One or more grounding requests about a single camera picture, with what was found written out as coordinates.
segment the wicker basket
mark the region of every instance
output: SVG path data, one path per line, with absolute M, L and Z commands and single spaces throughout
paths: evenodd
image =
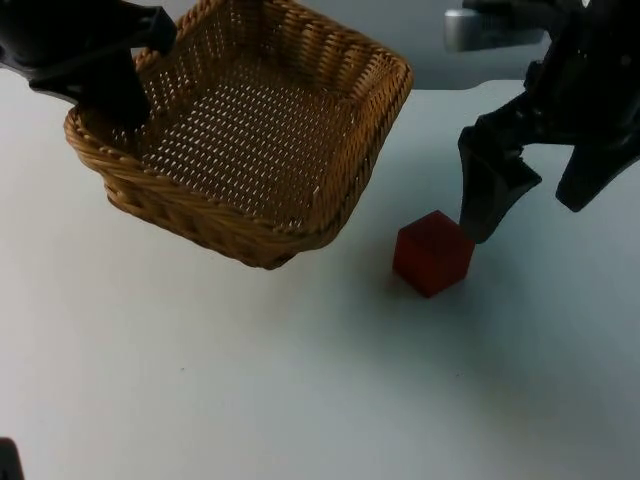
M 137 69 L 142 127 L 82 105 L 69 143 L 125 212 L 247 265 L 331 242 L 412 85 L 402 59 L 291 0 L 201 0 Z

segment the basket base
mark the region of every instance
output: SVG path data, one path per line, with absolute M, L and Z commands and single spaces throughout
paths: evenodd
M 135 199 L 127 195 L 126 189 L 115 186 L 116 182 L 105 181 L 104 187 L 107 192 L 107 200 L 118 210 L 133 215 L 140 220 L 160 227 L 171 233 L 179 235 L 196 245 L 213 250 L 225 257 L 238 260 L 249 267 L 264 268 L 274 270 L 283 266 L 291 260 L 295 254 L 273 251 L 273 249 L 256 249 L 256 246 L 246 245 L 238 242 L 237 239 L 232 244 L 225 242 L 228 234 L 221 227 L 220 233 L 216 234 L 210 225 L 199 229 L 193 222 L 193 217 L 185 216 L 178 208 L 172 208 L 163 203 L 162 212 L 157 208 L 157 203 L 150 199 L 145 201 L 135 190 Z

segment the basket weave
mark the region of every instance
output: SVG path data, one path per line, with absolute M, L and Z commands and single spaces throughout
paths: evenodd
M 407 63 L 292 0 L 201 0 L 136 66 L 135 131 L 80 105 L 67 140 L 125 212 L 247 265 L 331 242 L 413 82 Z

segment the basket rim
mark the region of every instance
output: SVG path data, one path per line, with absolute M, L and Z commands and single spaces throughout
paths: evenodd
M 182 15 L 176 22 L 179 29 L 177 42 L 181 41 L 188 33 L 197 28 L 200 20 L 207 17 L 213 10 L 227 1 L 229 0 L 199 0 L 194 7 Z M 172 178 L 159 174 L 153 168 L 144 165 L 131 154 L 115 148 L 91 133 L 83 119 L 85 107 L 81 104 L 68 112 L 64 129 L 67 135 L 67 141 L 74 149 L 82 153 L 86 159 L 91 159 L 91 161 L 94 162 L 90 164 L 81 156 L 83 163 L 89 168 L 97 170 L 99 173 L 104 172 L 109 176 L 141 185 L 142 188 L 154 191 L 173 204 L 184 206 L 189 210 L 197 211 L 199 214 L 215 215 L 217 217 L 227 216 L 230 223 L 237 224 L 238 227 L 241 226 L 240 224 L 251 227 L 254 233 L 256 227 L 259 227 L 264 235 L 268 236 L 272 242 L 274 241 L 275 235 L 276 238 L 279 237 L 282 243 L 307 240 L 309 244 L 313 244 L 313 242 L 317 241 L 317 238 L 322 238 L 323 235 L 334 228 L 336 224 L 346 221 L 346 219 L 344 219 L 345 211 L 347 218 L 350 215 L 351 211 L 347 211 L 349 209 L 346 208 L 346 206 L 354 200 L 352 198 L 353 196 L 355 196 L 355 200 L 357 200 L 362 194 L 361 190 L 363 190 L 356 188 L 358 178 L 361 178 L 363 174 L 370 173 L 370 170 L 373 169 L 372 163 L 375 164 L 377 159 L 380 137 L 382 137 L 381 140 L 384 140 L 386 137 L 385 130 L 388 130 L 390 127 L 390 125 L 388 125 L 389 121 L 394 120 L 398 114 L 397 112 L 394 113 L 392 111 L 394 109 L 391 107 L 397 103 L 400 103 L 400 105 L 404 103 L 413 85 L 413 70 L 403 57 L 392 50 L 355 30 L 340 25 L 322 14 L 299 5 L 295 0 L 256 1 L 260 1 L 260 3 L 278 3 L 285 5 L 287 8 L 295 8 L 297 11 L 304 12 L 310 21 L 314 23 L 319 22 L 324 28 L 335 28 L 341 33 L 348 35 L 351 39 L 356 40 L 358 43 L 367 45 L 368 48 L 373 46 L 376 53 L 384 55 L 388 60 L 391 60 L 394 65 L 394 68 L 390 69 L 387 75 L 401 76 L 398 82 L 399 87 L 395 91 L 394 97 L 388 102 L 387 108 L 379 118 L 377 128 L 372 130 L 369 140 L 366 142 L 365 155 L 354 171 L 353 178 L 348 185 L 347 194 L 330 213 L 330 219 L 327 222 L 313 226 L 309 226 L 305 222 L 300 226 L 281 226 L 273 220 L 259 215 L 248 214 L 241 208 L 230 205 L 227 202 L 211 198 L 201 192 L 190 190 Z M 162 57 L 160 57 L 160 54 L 156 51 L 149 49 L 142 50 L 134 58 L 137 71 L 140 72 L 143 69 L 151 67 L 160 58 Z M 96 164 L 104 164 L 104 169 Z

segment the robotic arm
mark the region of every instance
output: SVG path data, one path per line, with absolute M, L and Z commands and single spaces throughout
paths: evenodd
M 149 103 L 131 48 L 167 53 L 176 27 L 162 8 L 120 0 L 0 2 L 0 65 L 33 90 L 82 101 L 128 126 L 144 122 Z
M 524 163 L 524 146 L 575 147 L 556 192 L 574 212 L 640 156 L 640 3 L 465 0 L 463 6 L 468 10 L 462 16 L 475 21 L 465 26 L 448 20 L 447 44 L 453 49 L 523 43 L 536 28 L 551 37 L 544 60 L 529 67 L 524 93 L 482 115 L 460 136 L 460 225 L 481 243 L 542 180 Z

